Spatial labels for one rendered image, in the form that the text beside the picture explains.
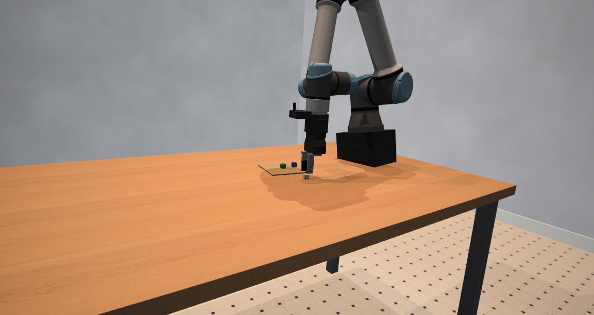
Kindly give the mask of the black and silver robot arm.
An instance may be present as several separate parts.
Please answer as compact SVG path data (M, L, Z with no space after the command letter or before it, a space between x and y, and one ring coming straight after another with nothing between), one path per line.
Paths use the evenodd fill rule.
M350 95L348 132L383 131L379 105L408 101L413 91L413 78L395 60L379 0L349 0L358 14L374 73L355 76L332 70L329 56L336 18L345 1L316 0L317 15L309 63L306 78L298 84L298 91L303 98L318 100Z

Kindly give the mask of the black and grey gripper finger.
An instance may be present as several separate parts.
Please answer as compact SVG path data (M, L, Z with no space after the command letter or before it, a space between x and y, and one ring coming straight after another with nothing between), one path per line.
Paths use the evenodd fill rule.
M306 173L307 174L313 174L314 156L321 156L321 154L308 154L307 163L306 163Z
M306 151L301 151L302 154L302 158L301 158L301 171L306 171L306 163L307 163L307 158L308 158L308 154L310 154L309 152Z

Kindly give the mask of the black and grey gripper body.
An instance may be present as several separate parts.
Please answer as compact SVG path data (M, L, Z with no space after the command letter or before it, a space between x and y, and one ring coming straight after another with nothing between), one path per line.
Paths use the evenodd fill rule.
M293 110L290 110L289 117L305 120L305 146L304 150L311 154L325 154L325 135L328 133L329 122L329 100L318 100L306 98L305 110L296 110L296 103L293 103Z

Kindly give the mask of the tan mat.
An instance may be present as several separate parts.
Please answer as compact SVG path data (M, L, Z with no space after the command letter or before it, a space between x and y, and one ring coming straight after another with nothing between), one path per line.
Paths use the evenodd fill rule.
M280 168L281 163L274 163L274 164L260 164L258 165L261 169L265 170L272 176L277 175L288 175L288 174L305 174L306 171L301 171L301 167L297 165L297 167L291 167L291 162L285 163L286 168Z

